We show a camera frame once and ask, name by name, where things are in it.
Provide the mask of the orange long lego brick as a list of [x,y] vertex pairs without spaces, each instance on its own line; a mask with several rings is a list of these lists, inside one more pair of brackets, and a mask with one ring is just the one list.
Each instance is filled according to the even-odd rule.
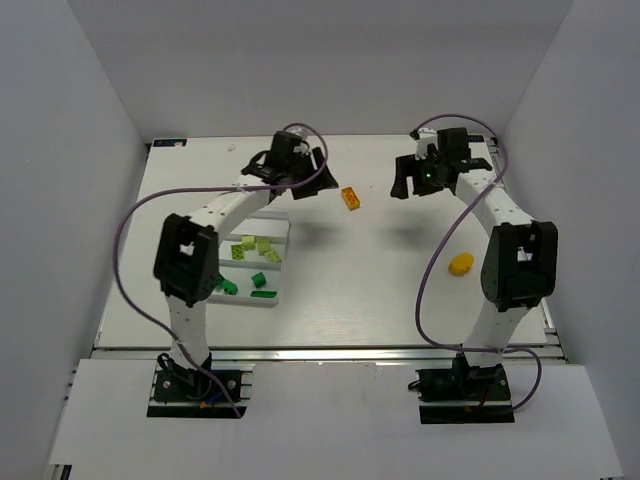
[[351,186],[341,190],[341,197],[350,211],[358,209],[361,206],[360,199]]

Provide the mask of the light green sloped lego brick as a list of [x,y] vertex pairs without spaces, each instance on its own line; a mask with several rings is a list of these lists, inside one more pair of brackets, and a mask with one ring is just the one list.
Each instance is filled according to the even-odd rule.
[[278,253],[277,250],[269,249],[264,253],[264,257],[272,263],[280,264],[282,262],[282,257]]

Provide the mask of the light green square lego brick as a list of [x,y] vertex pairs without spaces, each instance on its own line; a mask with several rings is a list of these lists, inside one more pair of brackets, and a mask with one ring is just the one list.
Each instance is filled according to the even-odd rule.
[[245,250],[253,250],[256,248],[256,238],[252,235],[242,237],[242,246]]

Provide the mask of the yellow round lego piece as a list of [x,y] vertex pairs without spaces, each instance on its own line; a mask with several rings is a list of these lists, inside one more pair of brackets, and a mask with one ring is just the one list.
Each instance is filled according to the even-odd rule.
[[448,271],[454,276],[464,276],[471,271],[474,262],[474,256],[470,252],[461,253],[452,258]]

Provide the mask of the light green upturned lego brick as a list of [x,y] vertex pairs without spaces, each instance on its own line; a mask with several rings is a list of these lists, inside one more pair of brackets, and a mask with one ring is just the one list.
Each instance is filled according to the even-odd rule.
[[243,244],[232,244],[230,246],[231,259],[234,261],[242,261],[245,259],[245,247]]

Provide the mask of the dark green square lego brick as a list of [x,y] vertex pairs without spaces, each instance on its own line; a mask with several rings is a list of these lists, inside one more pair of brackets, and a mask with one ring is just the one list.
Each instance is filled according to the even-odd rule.
[[266,286],[267,279],[263,272],[258,272],[251,277],[253,285],[256,289],[260,289]]

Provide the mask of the green lego plate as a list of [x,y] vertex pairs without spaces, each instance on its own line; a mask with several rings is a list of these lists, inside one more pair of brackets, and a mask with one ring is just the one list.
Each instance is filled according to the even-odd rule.
[[278,295],[277,291],[272,290],[254,290],[250,293],[252,298],[273,299]]

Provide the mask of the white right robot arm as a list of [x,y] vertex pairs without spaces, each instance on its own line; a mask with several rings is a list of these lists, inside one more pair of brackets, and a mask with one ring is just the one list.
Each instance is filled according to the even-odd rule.
[[414,154],[395,159],[391,197],[444,190],[466,205],[489,237],[480,271],[485,300],[459,355],[473,370],[494,369],[522,319],[555,289],[558,230],[515,203],[490,161],[472,153],[464,128],[439,130],[420,139]]

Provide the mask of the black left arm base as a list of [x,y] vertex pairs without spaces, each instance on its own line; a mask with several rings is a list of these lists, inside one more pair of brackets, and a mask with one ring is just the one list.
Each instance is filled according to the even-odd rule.
[[240,419],[252,393],[247,368],[212,370],[224,389],[199,370],[178,365],[167,353],[157,357],[148,418]]

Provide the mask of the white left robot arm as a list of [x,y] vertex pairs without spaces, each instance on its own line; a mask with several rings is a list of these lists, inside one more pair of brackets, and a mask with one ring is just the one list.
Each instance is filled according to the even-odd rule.
[[189,215],[162,226],[153,274],[170,311],[169,361],[177,368],[210,367],[205,303],[216,288],[220,245],[246,218],[290,191],[295,200],[339,187],[327,165],[326,143],[309,146],[314,130],[293,123],[277,131],[267,150],[249,160],[231,189]]

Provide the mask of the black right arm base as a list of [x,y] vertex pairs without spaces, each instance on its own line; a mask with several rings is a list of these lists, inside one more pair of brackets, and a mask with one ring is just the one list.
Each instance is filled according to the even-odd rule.
[[416,371],[407,389],[418,394],[423,425],[509,424],[515,422],[511,391],[502,364],[467,365],[456,357],[449,368]]

